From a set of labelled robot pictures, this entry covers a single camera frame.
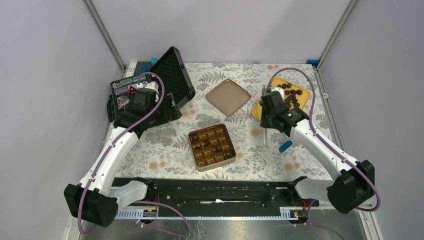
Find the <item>long metal tongs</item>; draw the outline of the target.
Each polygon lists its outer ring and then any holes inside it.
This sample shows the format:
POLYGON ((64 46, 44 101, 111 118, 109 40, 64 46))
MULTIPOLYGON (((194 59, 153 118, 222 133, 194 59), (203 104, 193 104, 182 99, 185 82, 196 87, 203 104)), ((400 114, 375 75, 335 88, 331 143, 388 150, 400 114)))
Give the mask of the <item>long metal tongs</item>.
POLYGON ((266 147, 268 146, 268 132, 266 128, 263 129, 263 144, 266 147))

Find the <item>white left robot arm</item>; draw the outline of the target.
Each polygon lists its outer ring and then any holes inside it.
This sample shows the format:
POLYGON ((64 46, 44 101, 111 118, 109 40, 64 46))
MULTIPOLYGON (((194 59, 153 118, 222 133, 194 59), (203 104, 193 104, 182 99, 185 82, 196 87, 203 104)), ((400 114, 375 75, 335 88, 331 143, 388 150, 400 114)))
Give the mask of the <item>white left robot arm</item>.
POLYGON ((124 158, 141 137, 134 128, 158 110, 164 97, 165 93, 161 92, 153 108, 128 128, 114 128, 88 173, 77 185, 66 186, 64 197, 82 235, 90 233, 89 230, 84 230, 83 222, 105 228, 112 223, 119 211, 130 204, 139 201, 148 206, 154 202, 154 190, 143 181, 130 180, 116 189, 112 189, 112 184, 124 158))

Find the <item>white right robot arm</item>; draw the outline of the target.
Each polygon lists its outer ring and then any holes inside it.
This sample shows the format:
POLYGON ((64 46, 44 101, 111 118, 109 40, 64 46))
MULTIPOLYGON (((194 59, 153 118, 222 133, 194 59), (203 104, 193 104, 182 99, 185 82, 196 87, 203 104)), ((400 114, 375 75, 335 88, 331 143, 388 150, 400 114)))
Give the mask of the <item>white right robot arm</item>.
POLYGON ((299 177, 289 183, 287 201, 293 206, 306 199, 325 201, 342 214, 354 209, 372 197, 377 203, 370 211, 380 207, 381 197, 375 186, 375 168, 368 161, 343 152, 325 137, 312 123, 311 118, 299 108, 289 109, 284 102, 284 91, 279 87, 268 87, 261 96, 262 110, 260 126, 275 129, 289 139, 302 145, 327 170, 330 180, 299 177))

